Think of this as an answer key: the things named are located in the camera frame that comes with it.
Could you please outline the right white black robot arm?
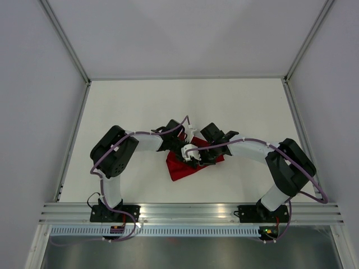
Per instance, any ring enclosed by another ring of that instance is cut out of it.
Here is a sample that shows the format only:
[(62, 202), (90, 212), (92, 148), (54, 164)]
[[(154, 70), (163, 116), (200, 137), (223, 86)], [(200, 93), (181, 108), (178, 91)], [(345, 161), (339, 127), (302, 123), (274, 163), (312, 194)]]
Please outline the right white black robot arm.
[(209, 143), (199, 150), (205, 165), (212, 165), (219, 156), (240, 156), (265, 164), (274, 181), (272, 187), (257, 201), (256, 215), (262, 221), (271, 220), (277, 209), (296, 196), (316, 175), (316, 168), (297, 142), (286, 138), (279, 143), (268, 143), (246, 138), (238, 132), (224, 133), (214, 123), (200, 131)]

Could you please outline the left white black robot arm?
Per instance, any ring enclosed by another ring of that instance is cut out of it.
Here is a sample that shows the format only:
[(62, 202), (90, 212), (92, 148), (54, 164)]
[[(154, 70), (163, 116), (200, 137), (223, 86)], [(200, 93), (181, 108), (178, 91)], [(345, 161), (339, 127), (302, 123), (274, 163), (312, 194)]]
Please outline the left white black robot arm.
[(120, 191), (120, 175), (136, 152), (168, 151), (173, 155), (174, 163), (185, 169), (195, 168), (194, 160), (185, 158), (182, 153), (187, 145), (183, 123), (174, 119), (166, 126), (145, 131), (127, 131), (118, 125), (109, 131), (94, 146), (90, 153), (93, 167), (90, 174), (100, 179), (100, 201), (103, 204), (103, 216), (111, 222), (122, 217), (123, 199)]

